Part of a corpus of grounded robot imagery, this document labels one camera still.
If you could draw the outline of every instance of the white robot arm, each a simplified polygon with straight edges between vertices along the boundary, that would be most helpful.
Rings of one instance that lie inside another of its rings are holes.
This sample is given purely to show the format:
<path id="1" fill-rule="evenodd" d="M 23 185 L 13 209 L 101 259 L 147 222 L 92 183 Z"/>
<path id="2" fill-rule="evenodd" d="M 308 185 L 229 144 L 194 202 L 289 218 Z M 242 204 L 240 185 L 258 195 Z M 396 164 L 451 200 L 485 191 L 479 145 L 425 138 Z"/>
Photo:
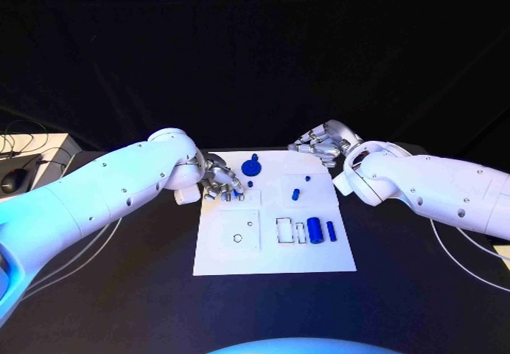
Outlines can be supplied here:
<path id="1" fill-rule="evenodd" d="M 397 198 L 426 218 L 510 240 L 507 173 L 471 162 L 412 156 L 389 142 L 363 142 L 335 120 L 304 134 L 289 150 L 314 154 L 327 167 L 345 156 L 333 180 L 343 195 L 354 192 L 371 206 Z"/>
<path id="2" fill-rule="evenodd" d="M 180 129 L 157 131 L 56 182 L 0 204 L 0 326 L 53 256 L 141 207 L 163 188 L 177 204 L 243 190 L 223 160 L 201 155 Z"/>

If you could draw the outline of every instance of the black table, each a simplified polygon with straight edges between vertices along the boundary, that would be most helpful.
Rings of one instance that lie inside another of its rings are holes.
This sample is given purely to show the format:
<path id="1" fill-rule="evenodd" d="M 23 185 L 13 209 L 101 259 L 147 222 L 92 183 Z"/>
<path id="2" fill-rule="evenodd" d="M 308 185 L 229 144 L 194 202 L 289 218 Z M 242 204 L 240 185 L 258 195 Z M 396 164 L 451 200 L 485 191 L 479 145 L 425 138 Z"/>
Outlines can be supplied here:
<path id="1" fill-rule="evenodd" d="M 373 208 L 356 195 L 338 200 L 358 271 L 194 277 L 200 203 L 177 206 L 164 190 L 124 218 L 83 269 L 21 302 L 1 329 L 1 352 L 203 353 L 302 336 L 405 353 L 507 353 L 510 293 L 459 269 L 428 219 L 402 202 Z M 438 230 L 461 263 L 510 287 L 503 262 L 449 226 Z M 482 235 L 475 239 L 490 247 Z"/>

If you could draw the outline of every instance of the white cable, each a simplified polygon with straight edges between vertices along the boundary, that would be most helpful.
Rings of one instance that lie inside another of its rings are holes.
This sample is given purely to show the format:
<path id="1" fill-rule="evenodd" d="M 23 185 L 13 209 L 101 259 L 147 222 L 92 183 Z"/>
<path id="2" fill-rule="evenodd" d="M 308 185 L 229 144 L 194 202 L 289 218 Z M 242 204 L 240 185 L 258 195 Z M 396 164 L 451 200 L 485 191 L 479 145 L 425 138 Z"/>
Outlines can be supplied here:
<path id="1" fill-rule="evenodd" d="M 103 249 L 105 245 L 108 244 L 108 241 L 111 239 L 111 236 L 115 234 L 116 228 L 119 227 L 119 222 L 121 222 L 122 218 L 116 221 L 116 225 L 114 228 L 114 231 L 111 231 L 111 234 L 108 236 L 108 239 L 103 241 L 103 245 L 101 246 L 101 248 L 98 249 L 98 251 L 92 254 L 92 257 L 86 260 L 86 262 L 66 275 L 60 276 L 60 278 L 56 278 L 52 282 L 49 282 L 44 286 L 42 286 L 39 289 L 33 290 L 30 293 L 27 293 L 24 295 L 24 297 L 21 298 L 20 301 L 23 301 L 24 299 L 27 299 L 31 295 L 34 295 L 37 292 L 40 292 L 42 289 L 47 288 L 50 285 L 53 285 L 56 282 L 59 282 L 62 279 L 67 278 L 92 260 L 93 257 L 98 255 L 98 253 L 101 252 L 101 250 Z"/>
<path id="2" fill-rule="evenodd" d="M 508 257 L 501 256 L 501 255 L 497 254 L 495 252 L 492 252 L 492 251 L 490 251 L 488 249 L 485 249 L 485 248 L 468 237 L 467 233 L 465 233 L 459 228 L 456 228 L 456 229 L 459 230 L 459 233 L 464 235 L 464 237 L 471 241 L 471 243 L 472 243 L 482 251 L 485 251 L 487 253 L 490 253 L 492 256 L 497 256 L 501 260 L 510 261 L 510 258 L 508 258 Z"/>
<path id="3" fill-rule="evenodd" d="M 42 282 L 44 282 L 52 276 L 54 276 L 79 258 L 79 256 L 83 254 L 83 252 L 90 248 L 90 246 L 93 245 L 95 241 L 98 240 L 98 238 L 101 237 L 101 235 L 103 234 L 103 232 L 106 231 L 106 228 L 109 227 L 111 224 L 108 224 L 103 229 L 101 230 L 101 232 L 96 234 L 96 236 L 93 237 L 92 241 L 88 243 L 88 245 L 85 246 L 85 248 L 82 249 L 82 251 L 69 259 L 69 262 L 66 262 L 65 265 L 62 265 L 62 267 L 59 267 L 57 269 L 54 269 L 42 279 L 39 279 L 36 282 L 33 282 L 30 284 L 30 286 L 26 288 L 26 290 L 29 291 L 34 286 L 37 286 Z"/>
<path id="4" fill-rule="evenodd" d="M 435 233 L 435 237 L 438 239 L 439 245 L 443 248 L 443 251 L 446 252 L 446 255 L 449 256 L 449 258 L 454 260 L 454 262 L 456 263 L 456 265 L 461 267 L 462 270 L 465 270 L 467 273 L 469 273 L 469 275 L 474 276 L 474 278 L 477 278 L 477 280 L 479 280 L 481 282 L 484 282 L 485 284 L 494 286 L 495 288 L 510 292 L 510 289 L 504 288 L 503 286 L 498 286 L 495 284 L 492 284 L 491 282 L 488 282 L 485 279 L 479 278 L 461 264 L 459 261 L 454 258 L 454 256 L 451 255 L 451 253 L 446 250 L 446 247 L 443 246 L 443 243 L 441 242 L 439 239 L 439 235 L 438 235 L 438 230 L 435 230 L 435 225 L 433 225 L 433 220 L 430 219 L 430 224 L 432 224 L 432 229 L 433 229 L 433 233 Z"/>

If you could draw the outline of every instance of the computer mouse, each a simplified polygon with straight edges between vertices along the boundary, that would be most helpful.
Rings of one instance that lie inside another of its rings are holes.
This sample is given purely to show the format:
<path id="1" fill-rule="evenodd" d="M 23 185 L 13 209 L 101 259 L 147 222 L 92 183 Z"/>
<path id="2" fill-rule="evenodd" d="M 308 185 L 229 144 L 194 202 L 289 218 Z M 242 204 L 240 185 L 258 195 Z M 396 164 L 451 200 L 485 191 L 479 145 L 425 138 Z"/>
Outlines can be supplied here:
<path id="1" fill-rule="evenodd" d="M 8 194 L 8 193 L 14 193 L 23 182 L 24 182 L 24 178 L 26 178 L 26 174 L 29 172 L 21 169 L 21 168 L 17 168 L 16 170 L 11 170 L 4 176 L 3 176 L 3 179 L 1 179 L 1 191 Z"/>

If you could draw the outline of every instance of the black backdrop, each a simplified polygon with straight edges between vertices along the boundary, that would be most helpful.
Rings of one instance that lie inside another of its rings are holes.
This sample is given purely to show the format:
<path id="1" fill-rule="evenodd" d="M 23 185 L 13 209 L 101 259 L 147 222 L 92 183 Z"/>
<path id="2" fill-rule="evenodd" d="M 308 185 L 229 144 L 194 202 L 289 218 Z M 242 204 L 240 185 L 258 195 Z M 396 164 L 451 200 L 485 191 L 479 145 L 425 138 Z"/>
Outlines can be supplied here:
<path id="1" fill-rule="evenodd" d="M 282 146 L 338 119 L 510 169 L 508 17 L 468 6 L 1 5 L 0 123 L 31 117 L 112 150 L 167 126 L 200 148 Z"/>

